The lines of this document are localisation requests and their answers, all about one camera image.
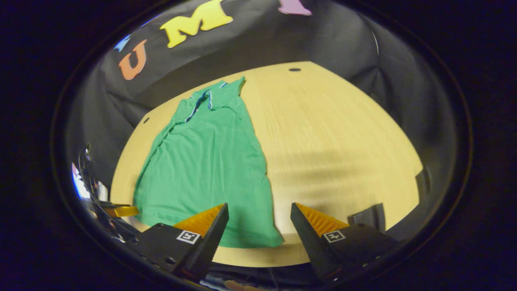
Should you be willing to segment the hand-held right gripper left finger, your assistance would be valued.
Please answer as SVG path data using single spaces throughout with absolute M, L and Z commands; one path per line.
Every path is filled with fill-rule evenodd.
M 208 273 L 229 221 L 227 203 L 175 225 L 157 223 L 129 240 L 140 258 L 172 276 L 199 282 Z

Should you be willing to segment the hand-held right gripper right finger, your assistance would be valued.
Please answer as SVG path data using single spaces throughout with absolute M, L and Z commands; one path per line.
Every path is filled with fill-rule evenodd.
M 349 225 L 301 203 L 291 204 L 290 220 L 312 269 L 325 283 L 364 272 L 399 245 L 375 227 Z

